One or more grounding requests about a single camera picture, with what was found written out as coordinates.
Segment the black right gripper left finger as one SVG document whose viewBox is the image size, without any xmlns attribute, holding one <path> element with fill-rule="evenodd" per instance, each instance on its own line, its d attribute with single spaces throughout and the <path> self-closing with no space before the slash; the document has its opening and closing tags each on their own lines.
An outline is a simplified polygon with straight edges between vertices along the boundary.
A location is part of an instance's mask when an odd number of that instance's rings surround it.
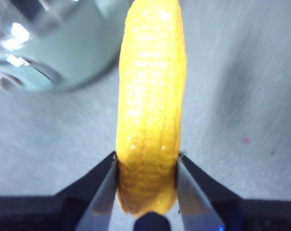
<svg viewBox="0 0 291 231">
<path fill-rule="evenodd" d="M 116 153 L 49 196 L 0 196 L 0 231 L 106 231 L 117 188 Z"/>
</svg>

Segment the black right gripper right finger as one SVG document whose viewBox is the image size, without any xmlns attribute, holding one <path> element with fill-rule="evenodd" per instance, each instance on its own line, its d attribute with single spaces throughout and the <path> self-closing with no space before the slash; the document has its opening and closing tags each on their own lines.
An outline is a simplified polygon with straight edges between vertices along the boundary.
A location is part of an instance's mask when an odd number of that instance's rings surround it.
<svg viewBox="0 0 291 231">
<path fill-rule="evenodd" d="M 186 231 L 291 231 L 291 201 L 244 199 L 184 153 L 175 182 Z"/>
</svg>

